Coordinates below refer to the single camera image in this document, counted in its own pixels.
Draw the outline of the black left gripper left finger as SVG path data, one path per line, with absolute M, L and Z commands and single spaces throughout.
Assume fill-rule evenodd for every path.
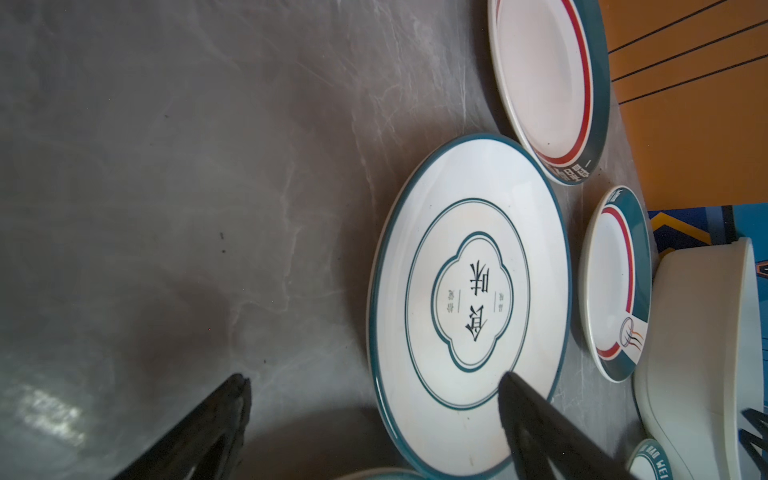
M 238 466 L 252 404 L 251 382 L 228 377 L 118 479 L 228 479 Z

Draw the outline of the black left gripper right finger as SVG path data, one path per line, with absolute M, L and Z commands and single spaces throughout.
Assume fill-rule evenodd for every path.
M 520 479 L 632 477 L 516 373 L 501 378 L 498 406 Z

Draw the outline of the green lettered rim plate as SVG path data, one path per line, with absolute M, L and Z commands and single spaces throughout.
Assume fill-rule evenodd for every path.
M 640 480 L 673 480 L 668 456 L 655 439 L 644 439 L 627 462 L 628 472 Z

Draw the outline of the large green red rim plate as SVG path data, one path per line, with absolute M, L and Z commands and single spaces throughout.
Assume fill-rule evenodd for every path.
M 648 337 L 652 258 L 646 212 L 626 186 L 598 204 L 582 247 L 579 303 L 588 351 L 612 383 L 634 373 Z

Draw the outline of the small green red rim plate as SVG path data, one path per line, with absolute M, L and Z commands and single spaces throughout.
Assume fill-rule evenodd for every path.
M 517 138 L 555 182 L 585 182 L 599 165 L 611 109 L 598 2 L 491 1 L 487 13 L 494 73 Z

